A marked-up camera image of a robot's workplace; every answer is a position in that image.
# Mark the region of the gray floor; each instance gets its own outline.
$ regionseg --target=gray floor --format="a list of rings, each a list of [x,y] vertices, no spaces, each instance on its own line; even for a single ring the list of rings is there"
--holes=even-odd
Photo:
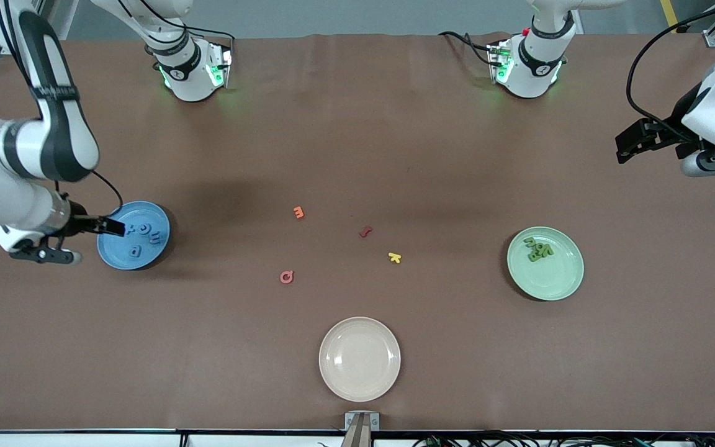
[[[530,25],[531,12],[523,0],[197,0],[185,22],[241,38],[446,30],[487,34],[519,32]],[[585,31],[593,34],[656,33],[667,26],[659,0],[629,0],[608,11],[584,11],[582,19]],[[68,39],[133,38],[123,23],[80,0]]]

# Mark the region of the white plate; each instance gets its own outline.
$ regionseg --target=white plate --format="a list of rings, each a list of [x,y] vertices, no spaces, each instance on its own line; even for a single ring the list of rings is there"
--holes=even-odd
[[[318,350],[318,370],[325,384],[352,402],[368,402],[390,390],[401,362],[397,337],[367,317],[347,318],[333,326]]]

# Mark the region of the blue plate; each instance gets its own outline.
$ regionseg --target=blue plate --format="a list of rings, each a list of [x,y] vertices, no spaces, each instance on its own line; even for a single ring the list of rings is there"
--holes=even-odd
[[[125,235],[99,235],[97,247],[102,260],[116,269],[133,271],[148,266],[170,241],[170,220],[161,207],[151,202],[124,204],[110,217],[125,225]]]

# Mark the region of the brown table surface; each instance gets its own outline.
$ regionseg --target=brown table surface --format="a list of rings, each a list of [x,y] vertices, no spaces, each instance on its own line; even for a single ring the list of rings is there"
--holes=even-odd
[[[177,245],[139,272],[104,265],[92,235],[68,243],[77,267],[0,249],[0,428],[327,428],[366,408],[386,429],[715,430],[715,178],[681,175],[672,149],[614,155],[646,40],[576,37],[536,100],[443,37],[245,40],[231,89],[201,104],[162,87],[140,42],[64,43],[100,172],[170,209]],[[667,115],[714,59],[667,36],[636,97]],[[3,60],[0,117],[35,114]],[[96,178],[68,190],[114,206]],[[562,302],[505,277],[536,225],[587,264]],[[358,315],[402,349],[368,404],[317,365]]]

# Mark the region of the wires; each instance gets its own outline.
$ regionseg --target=wires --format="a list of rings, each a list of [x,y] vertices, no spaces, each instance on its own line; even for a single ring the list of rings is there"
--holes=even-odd
[[[492,65],[493,67],[500,67],[499,62],[492,62],[491,60],[486,60],[484,57],[482,57],[481,54],[479,54],[478,50],[482,51],[487,51],[487,45],[497,45],[501,40],[496,40],[496,42],[490,42],[487,45],[476,45],[473,40],[470,39],[470,35],[468,33],[465,33],[465,36],[460,36],[457,33],[454,33],[454,31],[443,31],[442,33],[438,34],[438,36],[452,36],[452,37],[457,37],[457,39],[460,40],[460,42],[464,43],[465,45],[468,45],[470,49],[474,51],[474,54],[476,57],[479,58],[484,63],[487,63],[487,65]]]
[[[187,26],[187,25],[178,25],[177,23],[170,22],[170,20],[167,20],[166,18],[162,17],[159,12],[156,12],[156,9],[151,8],[150,5],[148,5],[145,0],[140,0],[140,2],[145,5],[145,8],[148,8],[148,11],[150,11],[153,15],[156,16],[159,20],[162,20],[162,22],[167,23],[168,25],[173,25],[178,28],[183,28],[186,29],[187,31],[201,31],[201,33],[210,33],[210,34],[219,34],[221,36],[227,36],[230,37],[230,48],[233,49],[233,43],[236,42],[236,37],[233,36],[231,33],[226,33],[225,31],[216,31],[215,29],[205,29],[205,28],[197,28],[195,26]]]
[[[693,447],[715,447],[715,433],[679,433],[661,432],[649,441],[643,441],[642,436],[635,438],[636,433],[604,433],[603,435],[592,436],[586,433],[539,433],[539,432],[513,432],[505,430],[482,430],[472,432],[431,432],[423,433],[412,447],[462,447],[467,444],[469,447],[497,447],[504,444],[511,447],[653,447],[661,439],[668,441],[690,441]]]
[[[664,37],[665,35],[669,34],[669,31],[672,31],[673,29],[680,28],[681,26],[688,25],[689,23],[692,22],[697,22],[697,20],[705,17],[709,17],[715,14],[715,8],[710,9],[709,11],[703,12],[702,14],[697,14],[693,17],[689,17],[686,20],[681,20],[678,23],[675,23],[675,25],[670,26],[667,29],[664,29],[664,31],[661,31],[660,33],[656,34],[655,37],[650,39],[650,42],[647,42],[647,45],[644,45],[644,48],[639,51],[639,54],[636,55],[636,59],[633,59],[633,64],[631,65],[631,70],[628,71],[627,74],[627,83],[625,84],[625,96],[627,97],[627,103],[631,105],[633,110],[637,111],[638,113],[642,114],[643,116],[646,116],[649,119],[652,119],[655,122],[658,122],[658,124],[663,125],[663,127],[670,132],[674,133],[677,135],[679,138],[683,139],[685,142],[693,142],[695,141],[695,138],[689,138],[686,136],[683,132],[678,132],[677,130],[673,129],[673,127],[666,122],[663,121],[663,119],[658,118],[655,116],[655,114],[652,114],[648,112],[647,110],[644,110],[643,108],[639,107],[638,104],[633,100],[633,96],[631,94],[631,86],[633,84],[633,74],[636,72],[636,67],[639,65],[639,60],[642,59],[645,53],[655,45],[656,42],[658,42],[658,39],[661,37]]]
[[[15,34],[15,27],[12,26],[12,11],[9,7],[9,0],[4,1],[4,14],[2,14],[2,5],[0,5],[0,28],[2,28],[2,34],[5,37],[5,42],[7,43],[7,49],[12,54],[12,59],[15,59],[15,65],[17,65],[18,70],[26,79],[29,85],[32,85],[32,80],[29,79],[29,74],[26,71],[26,66],[24,65],[23,59],[20,58],[20,48],[18,48],[18,37]],[[4,17],[7,17],[7,25],[5,25]]]
[[[97,178],[100,178],[102,182],[106,183],[107,186],[109,186],[112,191],[114,191],[114,194],[117,196],[117,202],[119,202],[117,209],[115,209],[113,212],[105,215],[104,217],[111,217],[112,215],[115,215],[118,212],[120,212],[120,210],[123,209],[123,196],[120,195],[120,191],[118,191],[117,188],[114,187],[114,185],[112,183],[110,183],[110,181],[108,181],[107,178],[105,178],[105,176],[99,174],[95,169],[92,170],[91,172],[93,173],[93,175],[97,176]]]

